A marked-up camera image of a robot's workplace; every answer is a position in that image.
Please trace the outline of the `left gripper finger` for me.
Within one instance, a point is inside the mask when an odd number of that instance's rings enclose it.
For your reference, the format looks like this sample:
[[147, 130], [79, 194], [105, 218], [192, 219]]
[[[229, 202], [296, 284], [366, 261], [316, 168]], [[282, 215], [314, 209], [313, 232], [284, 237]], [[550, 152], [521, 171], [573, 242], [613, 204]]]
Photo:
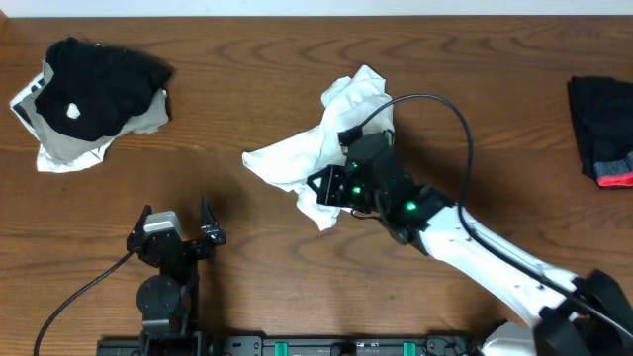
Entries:
[[150, 205], [145, 205], [141, 212], [139, 219], [133, 227], [129, 238], [138, 238], [144, 236], [144, 224], [149, 215], [152, 214], [152, 208]]
[[205, 196], [201, 197], [201, 230], [212, 245], [226, 245], [226, 233], [213, 215]]

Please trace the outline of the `white Mr Robot t-shirt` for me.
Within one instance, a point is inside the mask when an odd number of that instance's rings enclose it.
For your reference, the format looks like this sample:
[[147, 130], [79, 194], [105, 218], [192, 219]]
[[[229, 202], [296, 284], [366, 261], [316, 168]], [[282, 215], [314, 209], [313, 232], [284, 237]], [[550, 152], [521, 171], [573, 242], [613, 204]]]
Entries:
[[329, 164], [344, 164], [337, 134], [363, 123], [391, 100], [386, 92], [386, 79], [363, 65], [354, 76], [337, 79], [322, 93], [324, 111], [319, 125], [267, 147], [245, 152], [243, 165], [266, 183], [297, 193], [298, 209], [319, 230], [329, 229], [337, 223], [341, 209], [319, 204], [307, 179]]

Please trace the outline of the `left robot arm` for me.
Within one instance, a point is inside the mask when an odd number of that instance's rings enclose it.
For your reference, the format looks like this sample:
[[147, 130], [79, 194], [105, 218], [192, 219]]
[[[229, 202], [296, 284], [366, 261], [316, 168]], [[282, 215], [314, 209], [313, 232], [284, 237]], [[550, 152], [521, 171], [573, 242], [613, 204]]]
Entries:
[[226, 244], [226, 233], [205, 198], [201, 200], [201, 230], [202, 237], [185, 240], [174, 212], [155, 213], [145, 206], [127, 238], [127, 251], [157, 270], [136, 293], [142, 314], [138, 355], [209, 353], [209, 336], [199, 329], [198, 264], [213, 258], [215, 248]]

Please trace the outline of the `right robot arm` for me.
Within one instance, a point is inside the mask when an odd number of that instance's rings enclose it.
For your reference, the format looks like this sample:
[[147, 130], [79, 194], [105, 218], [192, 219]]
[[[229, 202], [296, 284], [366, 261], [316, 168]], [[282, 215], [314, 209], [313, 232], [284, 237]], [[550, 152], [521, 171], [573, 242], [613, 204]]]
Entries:
[[378, 221], [399, 244], [460, 270], [509, 306], [479, 355], [629, 355], [632, 307], [619, 284], [594, 270], [582, 278], [521, 250], [477, 222], [445, 193], [417, 185], [386, 133], [358, 137], [342, 165], [308, 179], [319, 203]]

